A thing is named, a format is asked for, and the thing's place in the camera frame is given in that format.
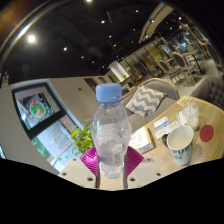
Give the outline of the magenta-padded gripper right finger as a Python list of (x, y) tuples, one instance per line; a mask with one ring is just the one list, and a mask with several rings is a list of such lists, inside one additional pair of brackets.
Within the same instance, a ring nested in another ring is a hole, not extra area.
[(125, 189), (143, 187), (163, 176), (163, 172), (152, 158), (145, 158), (137, 150), (128, 147), (123, 169)]

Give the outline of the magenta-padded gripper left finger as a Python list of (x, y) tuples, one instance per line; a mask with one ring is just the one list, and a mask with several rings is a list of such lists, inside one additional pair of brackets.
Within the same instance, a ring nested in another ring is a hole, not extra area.
[(59, 176), (81, 187), (98, 189), (100, 168), (96, 149), (92, 147), (80, 158), (72, 158)]

